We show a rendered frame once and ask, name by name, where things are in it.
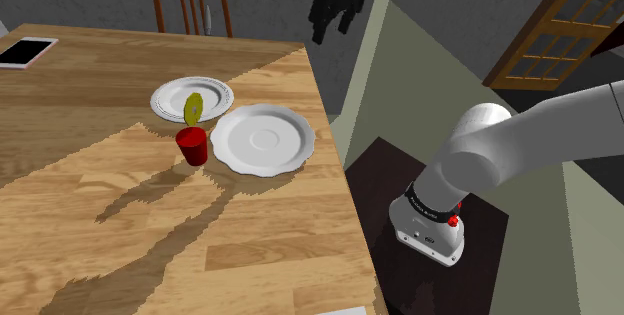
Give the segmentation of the large scalloped white plate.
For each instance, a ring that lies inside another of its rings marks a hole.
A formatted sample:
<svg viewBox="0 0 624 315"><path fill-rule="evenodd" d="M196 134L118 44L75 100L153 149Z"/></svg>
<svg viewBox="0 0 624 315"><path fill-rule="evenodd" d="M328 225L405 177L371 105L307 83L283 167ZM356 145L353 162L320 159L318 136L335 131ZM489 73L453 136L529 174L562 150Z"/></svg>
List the large scalloped white plate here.
<svg viewBox="0 0 624 315"><path fill-rule="evenodd" d="M210 134L217 160L257 177L297 170L312 156L315 139L303 116L272 104L241 106L220 118Z"/></svg>

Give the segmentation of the dark robot stand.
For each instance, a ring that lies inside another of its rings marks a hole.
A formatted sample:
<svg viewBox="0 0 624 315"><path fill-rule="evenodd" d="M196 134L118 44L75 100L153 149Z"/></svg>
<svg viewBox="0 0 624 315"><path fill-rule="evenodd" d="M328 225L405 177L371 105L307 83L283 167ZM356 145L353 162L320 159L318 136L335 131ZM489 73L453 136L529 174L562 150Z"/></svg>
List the dark robot stand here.
<svg viewBox="0 0 624 315"><path fill-rule="evenodd" d="M382 138L345 175L389 315L489 315L508 215L471 194L460 217L466 244L445 267L397 240L389 205L424 164Z"/></svg>

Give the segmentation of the small patterned white plate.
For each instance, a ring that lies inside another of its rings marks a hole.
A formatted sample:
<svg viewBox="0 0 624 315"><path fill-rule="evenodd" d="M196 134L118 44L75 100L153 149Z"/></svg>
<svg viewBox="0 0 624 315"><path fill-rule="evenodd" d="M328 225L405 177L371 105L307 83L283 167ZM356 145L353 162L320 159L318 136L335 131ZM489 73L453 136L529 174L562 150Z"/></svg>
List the small patterned white plate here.
<svg viewBox="0 0 624 315"><path fill-rule="evenodd" d="M161 85L152 94L150 106L157 116L184 123L184 106L192 93L199 93L203 99L199 123L224 114L234 102L233 90L226 83L210 77L189 76Z"/></svg>

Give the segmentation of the red cup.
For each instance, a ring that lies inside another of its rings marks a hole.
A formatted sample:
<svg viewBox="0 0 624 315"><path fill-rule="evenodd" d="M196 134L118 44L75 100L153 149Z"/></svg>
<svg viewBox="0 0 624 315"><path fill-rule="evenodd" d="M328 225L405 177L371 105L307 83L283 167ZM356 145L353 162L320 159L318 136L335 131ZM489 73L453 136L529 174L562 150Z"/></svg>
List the red cup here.
<svg viewBox="0 0 624 315"><path fill-rule="evenodd" d="M189 165L201 166L207 161L207 135L204 129L184 128L176 134L175 140Z"/></svg>

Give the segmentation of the wooden lattice door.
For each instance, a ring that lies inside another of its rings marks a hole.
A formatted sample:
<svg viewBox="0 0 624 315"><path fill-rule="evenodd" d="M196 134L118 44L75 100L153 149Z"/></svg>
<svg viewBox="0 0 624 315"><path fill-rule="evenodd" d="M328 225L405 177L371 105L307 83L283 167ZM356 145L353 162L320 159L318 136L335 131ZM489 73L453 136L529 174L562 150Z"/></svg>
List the wooden lattice door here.
<svg viewBox="0 0 624 315"><path fill-rule="evenodd" d="M585 59L624 44L624 0L542 0L483 81L491 89L556 89Z"/></svg>

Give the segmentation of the yellow disc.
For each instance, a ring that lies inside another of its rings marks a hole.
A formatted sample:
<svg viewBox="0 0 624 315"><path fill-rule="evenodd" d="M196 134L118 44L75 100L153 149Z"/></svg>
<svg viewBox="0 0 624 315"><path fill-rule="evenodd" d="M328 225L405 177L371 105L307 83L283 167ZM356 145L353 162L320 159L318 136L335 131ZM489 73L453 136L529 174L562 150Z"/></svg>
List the yellow disc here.
<svg viewBox="0 0 624 315"><path fill-rule="evenodd" d="M191 93L184 105L184 122L187 126L195 126L203 113L203 98L200 93Z"/></svg>

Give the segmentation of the wooden table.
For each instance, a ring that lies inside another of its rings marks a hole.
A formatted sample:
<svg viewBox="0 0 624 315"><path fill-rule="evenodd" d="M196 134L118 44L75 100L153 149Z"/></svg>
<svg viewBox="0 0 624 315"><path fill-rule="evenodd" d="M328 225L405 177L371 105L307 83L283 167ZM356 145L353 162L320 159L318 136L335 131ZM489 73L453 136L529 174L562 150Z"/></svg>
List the wooden table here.
<svg viewBox="0 0 624 315"><path fill-rule="evenodd" d="M0 70L0 315L386 315L332 131L298 42L24 24L55 45ZM183 76L315 133L273 178L188 165L152 93Z"/></svg>

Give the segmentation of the white tablet with black screen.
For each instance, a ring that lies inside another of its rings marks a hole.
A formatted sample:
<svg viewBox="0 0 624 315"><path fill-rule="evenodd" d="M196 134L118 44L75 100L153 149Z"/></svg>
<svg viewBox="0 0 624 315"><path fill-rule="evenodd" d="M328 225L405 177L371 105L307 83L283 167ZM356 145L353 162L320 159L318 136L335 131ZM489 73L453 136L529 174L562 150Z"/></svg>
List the white tablet with black screen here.
<svg viewBox="0 0 624 315"><path fill-rule="evenodd" d="M56 38L23 37L0 52L0 69L25 70L57 43Z"/></svg>

